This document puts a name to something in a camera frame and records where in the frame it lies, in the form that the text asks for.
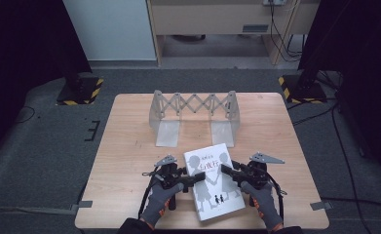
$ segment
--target gray carpet floor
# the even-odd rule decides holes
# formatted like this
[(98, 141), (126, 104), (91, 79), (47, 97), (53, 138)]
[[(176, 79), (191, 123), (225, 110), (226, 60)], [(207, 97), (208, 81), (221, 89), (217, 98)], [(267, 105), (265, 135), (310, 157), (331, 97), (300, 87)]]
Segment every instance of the gray carpet floor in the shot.
[[(102, 69), (94, 74), (104, 79), (94, 104), (56, 105), (64, 84), (57, 79), (27, 95), (17, 122), (0, 144), (0, 207), (68, 210), (77, 204), (88, 180), (95, 154), (118, 94), (153, 93), (282, 93), (278, 78), (294, 70), (276, 69)], [(334, 91), (324, 86), (326, 94)], [(341, 150), (331, 112), (335, 100), (323, 104), (287, 103), (288, 112), (306, 160), (323, 198), (354, 199), (345, 156)], [(334, 120), (349, 161), (358, 198), (381, 203), (381, 167), (375, 159), (360, 156), (359, 146), (337, 109)], [(89, 129), (99, 127), (92, 141)], [(353, 201), (330, 200), (330, 226), (305, 233), (368, 233)], [(381, 233), (381, 206), (360, 202), (364, 222), (371, 233)], [(0, 212), (0, 233), (81, 233), (74, 214)], [(85, 230), (86, 233), (115, 233), (115, 230)]]

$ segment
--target scissor lift mechanism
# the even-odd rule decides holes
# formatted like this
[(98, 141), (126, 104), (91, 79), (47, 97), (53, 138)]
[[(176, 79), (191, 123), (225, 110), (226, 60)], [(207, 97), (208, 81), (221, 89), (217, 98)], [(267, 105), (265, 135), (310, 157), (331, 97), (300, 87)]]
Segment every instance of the scissor lift mechanism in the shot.
[[(192, 94), (185, 99), (180, 93), (166, 98), (158, 90), (154, 92), (149, 113), (150, 127), (156, 134), (156, 146), (177, 147), (184, 108), (188, 108), (193, 113), (197, 113), (203, 108), (208, 110), (212, 144), (226, 143), (227, 147), (234, 147), (236, 131), (240, 126), (240, 112), (235, 91), (229, 92), (224, 99), (220, 99), (216, 94), (208, 94), (204, 99), (197, 94)], [(165, 120), (167, 113), (170, 113), (171, 110), (178, 120)], [(224, 119), (211, 120), (211, 116), (218, 110), (224, 110)]]

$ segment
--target book cover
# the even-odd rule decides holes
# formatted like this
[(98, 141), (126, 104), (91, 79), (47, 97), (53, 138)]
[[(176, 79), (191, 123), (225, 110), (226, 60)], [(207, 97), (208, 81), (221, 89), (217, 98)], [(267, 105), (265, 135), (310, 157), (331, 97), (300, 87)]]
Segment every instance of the book cover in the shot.
[(201, 148), (184, 153), (187, 174), (205, 172), (206, 179), (193, 187), (194, 201), (199, 220), (231, 213), (245, 207), (237, 183), (220, 170), (224, 164), (233, 169), (226, 144)]

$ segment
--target white cabinet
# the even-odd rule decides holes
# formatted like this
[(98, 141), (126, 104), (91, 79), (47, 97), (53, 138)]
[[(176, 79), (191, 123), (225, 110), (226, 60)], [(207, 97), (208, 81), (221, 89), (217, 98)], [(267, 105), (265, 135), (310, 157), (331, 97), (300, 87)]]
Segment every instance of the white cabinet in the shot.
[(88, 60), (156, 60), (145, 0), (63, 0)]

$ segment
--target black glove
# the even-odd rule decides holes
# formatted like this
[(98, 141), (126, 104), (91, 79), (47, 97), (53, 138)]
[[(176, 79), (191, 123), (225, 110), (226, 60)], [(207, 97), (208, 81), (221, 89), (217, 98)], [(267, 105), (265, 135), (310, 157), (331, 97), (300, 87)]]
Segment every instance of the black glove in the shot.
[(249, 194), (253, 199), (254, 205), (259, 212), (259, 216), (265, 222), (268, 231), (272, 231), (276, 226), (283, 223), (282, 218), (278, 215), (273, 197), (271, 195), (272, 185), (266, 183), (263, 188), (257, 190), (248, 182), (241, 183), (242, 191)]
[(172, 195), (183, 190), (183, 188), (184, 185), (178, 183), (174, 187), (165, 190), (160, 181), (156, 179), (155, 184), (151, 187), (148, 205), (140, 217), (154, 229), (156, 222), (164, 214), (166, 206), (169, 205)]

